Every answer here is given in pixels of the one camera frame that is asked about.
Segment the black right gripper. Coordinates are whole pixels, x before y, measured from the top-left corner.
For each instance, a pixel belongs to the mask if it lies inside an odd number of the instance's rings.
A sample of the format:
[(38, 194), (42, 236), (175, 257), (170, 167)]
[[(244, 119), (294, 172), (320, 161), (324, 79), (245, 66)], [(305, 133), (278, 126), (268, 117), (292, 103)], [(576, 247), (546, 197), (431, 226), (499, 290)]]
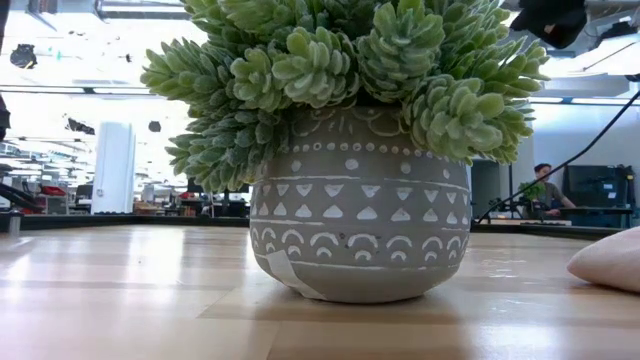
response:
[(571, 45), (587, 23), (585, 0), (519, 0), (518, 6), (509, 28), (528, 31), (557, 49)]

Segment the small background potted plant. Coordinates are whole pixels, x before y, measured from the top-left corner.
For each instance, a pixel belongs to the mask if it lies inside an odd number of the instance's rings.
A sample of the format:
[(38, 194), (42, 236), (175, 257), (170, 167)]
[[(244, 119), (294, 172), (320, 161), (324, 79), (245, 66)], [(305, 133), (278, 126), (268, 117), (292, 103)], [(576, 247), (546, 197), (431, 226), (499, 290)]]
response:
[(542, 201), (546, 195), (546, 187), (543, 182), (523, 182), (519, 185), (518, 192), (529, 201)]

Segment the black background cabinet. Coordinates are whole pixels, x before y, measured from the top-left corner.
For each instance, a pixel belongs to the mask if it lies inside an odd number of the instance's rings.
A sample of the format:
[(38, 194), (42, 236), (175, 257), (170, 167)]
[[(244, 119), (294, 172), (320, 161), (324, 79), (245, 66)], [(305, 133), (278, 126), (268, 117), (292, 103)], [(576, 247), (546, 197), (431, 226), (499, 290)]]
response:
[(631, 166), (569, 165), (562, 178), (563, 193), (578, 207), (636, 206), (635, 172)]

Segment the person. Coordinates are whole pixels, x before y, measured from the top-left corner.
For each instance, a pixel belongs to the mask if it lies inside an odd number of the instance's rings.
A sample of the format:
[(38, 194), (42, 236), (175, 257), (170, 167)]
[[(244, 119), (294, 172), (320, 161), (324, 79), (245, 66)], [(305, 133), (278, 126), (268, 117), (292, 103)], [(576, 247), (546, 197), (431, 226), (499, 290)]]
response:
[(547, 207), (544, 214), (547, 217), (559, 217), (561, 208), (575, 208), (576, 205), (554, 183), (549, 181), (551, 170), (552, 166), (548, 163), (540, 163), (534, 167), (536, 179), (540, 180), (545, 187), (545, 192), (539, 199), (539, 202), (544, 203)]

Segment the black background tripod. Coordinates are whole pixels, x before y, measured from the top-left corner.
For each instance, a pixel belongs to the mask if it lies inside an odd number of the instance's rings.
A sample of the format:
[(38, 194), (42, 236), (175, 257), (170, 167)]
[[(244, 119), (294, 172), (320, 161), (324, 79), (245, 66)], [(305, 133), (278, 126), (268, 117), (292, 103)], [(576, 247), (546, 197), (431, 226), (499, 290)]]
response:
[(496, 212), (506, 212), (510, 215), (511, 219), (514, 219), (515, 215), (518, 215), (519, 218), (522, 217), (522, 213), (515, 200), (517, 195), (514, 187), (512, 164), (499, 165), (499, 180), (506, 180), (506, 186), (500, 185), (500, 196), (489, 202), (488, 209), (480, 217), (481, 220), (485, 220), (488, 224), (492, 222), (494, 218), (493, 213)]

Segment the dark grey background panel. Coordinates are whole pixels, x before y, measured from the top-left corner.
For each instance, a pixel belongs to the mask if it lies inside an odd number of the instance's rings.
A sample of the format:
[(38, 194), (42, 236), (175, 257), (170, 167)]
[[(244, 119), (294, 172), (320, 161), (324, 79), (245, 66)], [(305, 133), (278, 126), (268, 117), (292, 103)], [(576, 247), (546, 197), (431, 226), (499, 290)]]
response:
[(471, 205), (474, 218), (484, 214), (500, 198), (500, 166), (488, 160), (474, 160), (471, 167)]

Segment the dark background work desk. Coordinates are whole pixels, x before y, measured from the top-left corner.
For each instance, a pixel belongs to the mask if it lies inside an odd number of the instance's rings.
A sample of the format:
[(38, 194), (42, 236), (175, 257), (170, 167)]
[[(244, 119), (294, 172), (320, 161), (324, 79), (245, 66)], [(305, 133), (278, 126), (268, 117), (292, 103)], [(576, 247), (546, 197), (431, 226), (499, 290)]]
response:
[(575, 207), (560, 208), (559, 216), (573, 226), (630, 228), (635, 212), (631, 208), (617, 207)]

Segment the green artificial succulent plant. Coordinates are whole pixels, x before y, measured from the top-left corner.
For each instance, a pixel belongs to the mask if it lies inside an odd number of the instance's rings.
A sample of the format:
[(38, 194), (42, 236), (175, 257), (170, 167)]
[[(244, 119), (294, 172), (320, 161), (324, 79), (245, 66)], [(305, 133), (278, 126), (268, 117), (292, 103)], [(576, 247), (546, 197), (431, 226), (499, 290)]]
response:
[(498, 0), (181, 0), (207, 41), (149, 52), (141, 80), (188, 107), (176, 173), (235, 189), (292, 148), (306, 110), (390, 108), (382, 133), (448, 160), (512, 163), (547, 62)]

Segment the grey patterned plant pot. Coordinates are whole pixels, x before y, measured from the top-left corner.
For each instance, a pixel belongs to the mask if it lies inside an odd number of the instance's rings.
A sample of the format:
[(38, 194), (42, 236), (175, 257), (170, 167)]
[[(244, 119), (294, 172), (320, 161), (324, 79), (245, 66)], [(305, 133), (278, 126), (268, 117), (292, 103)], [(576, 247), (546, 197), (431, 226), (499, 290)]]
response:
[(326, 301), (386, 303), (458, 271), (472, 220), (467, 167), (415, 147), (400, 117), (358, 106), (292, 114), (290, 145), (260, 168), (251, 200), (267, 274), (266, 255), (284, 250)]

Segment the white tape strip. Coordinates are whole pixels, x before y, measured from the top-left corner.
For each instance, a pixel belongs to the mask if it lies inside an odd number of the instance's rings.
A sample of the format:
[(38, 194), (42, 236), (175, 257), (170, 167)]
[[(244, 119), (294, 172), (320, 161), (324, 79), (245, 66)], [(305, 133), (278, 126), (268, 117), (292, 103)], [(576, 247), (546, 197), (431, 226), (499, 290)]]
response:
[(326, 301), (326, 297), (304, 283), (295, 273), (292, 263), (284, 250), (266, 255), (269, 268), (274, 278), (284, 285), (300, 293), (308, 299)]

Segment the cluttered background office desks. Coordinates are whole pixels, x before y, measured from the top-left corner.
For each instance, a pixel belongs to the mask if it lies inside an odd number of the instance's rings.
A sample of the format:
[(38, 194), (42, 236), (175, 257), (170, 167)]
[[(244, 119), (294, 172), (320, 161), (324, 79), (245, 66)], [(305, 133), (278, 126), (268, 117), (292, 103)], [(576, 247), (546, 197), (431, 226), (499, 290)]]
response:
[(191, 179), (186, 187), (169, 184), (145, 184), (134, 197), (136, 215), (247, 218), (252, 187), (244, 184), (238, 190), (206, 193)]

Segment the white room column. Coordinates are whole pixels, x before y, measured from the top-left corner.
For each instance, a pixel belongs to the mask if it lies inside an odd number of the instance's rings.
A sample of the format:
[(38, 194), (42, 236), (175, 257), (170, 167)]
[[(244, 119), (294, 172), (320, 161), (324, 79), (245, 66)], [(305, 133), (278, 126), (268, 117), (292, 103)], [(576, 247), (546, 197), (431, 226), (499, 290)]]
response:
[(131, 213), (134, 201), (136, 136), (130, 123), (99, 126), (91, 213)]

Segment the black angular ceiling fixture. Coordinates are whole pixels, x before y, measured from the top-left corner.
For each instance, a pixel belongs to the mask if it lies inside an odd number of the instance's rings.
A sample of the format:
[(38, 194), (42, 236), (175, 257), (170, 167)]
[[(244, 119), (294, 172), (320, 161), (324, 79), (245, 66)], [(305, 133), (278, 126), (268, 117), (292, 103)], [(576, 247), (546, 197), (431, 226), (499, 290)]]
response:
[(67, 119), (66, 129), (72, 132), (79, 132), (87, 135), (94, 135), (95, 129), (71, 117)]

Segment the black ceiling fixture yellow spot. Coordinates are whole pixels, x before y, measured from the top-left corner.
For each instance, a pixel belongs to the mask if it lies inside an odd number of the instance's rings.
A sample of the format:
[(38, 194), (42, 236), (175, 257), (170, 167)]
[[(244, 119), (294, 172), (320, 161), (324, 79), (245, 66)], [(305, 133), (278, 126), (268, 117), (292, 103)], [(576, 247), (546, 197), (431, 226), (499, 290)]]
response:
[(11, 52), (10, 62), (21, 69), (33, 69), (37, 65), (37, 56), (33, 44), (18, 44)]

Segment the black slanted bar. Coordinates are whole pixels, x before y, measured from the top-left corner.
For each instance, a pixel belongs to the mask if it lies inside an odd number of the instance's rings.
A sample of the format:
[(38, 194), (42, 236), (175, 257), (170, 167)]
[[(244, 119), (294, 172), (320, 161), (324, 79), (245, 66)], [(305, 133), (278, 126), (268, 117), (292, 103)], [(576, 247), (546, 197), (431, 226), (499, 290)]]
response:
[(22, 190), (0, 182), (0, 212), (17, 211), (22, 214), (42, 214), (44, 208)]

